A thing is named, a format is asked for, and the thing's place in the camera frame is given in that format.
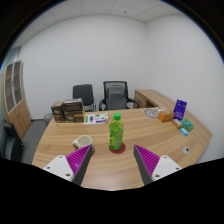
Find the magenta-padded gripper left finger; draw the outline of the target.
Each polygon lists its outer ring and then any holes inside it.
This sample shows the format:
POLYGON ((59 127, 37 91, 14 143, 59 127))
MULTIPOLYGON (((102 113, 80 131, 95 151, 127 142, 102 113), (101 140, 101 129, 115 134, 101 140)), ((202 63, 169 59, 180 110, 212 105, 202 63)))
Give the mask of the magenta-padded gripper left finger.
POLYGON ((81 185, 92 155, 92 145, 87 145, 68 156, 58 155, 44 167, 44 170, 81 185))

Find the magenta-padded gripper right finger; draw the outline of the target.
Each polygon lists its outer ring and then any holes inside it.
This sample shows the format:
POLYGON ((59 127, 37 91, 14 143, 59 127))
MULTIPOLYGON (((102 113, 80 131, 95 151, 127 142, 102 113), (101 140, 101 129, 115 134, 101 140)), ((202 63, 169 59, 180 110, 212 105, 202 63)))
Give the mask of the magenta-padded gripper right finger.
POLYGON ((169 156, 158 156, 141 146, 135 145, 133 154, 144 185, 181 170, 169 156))

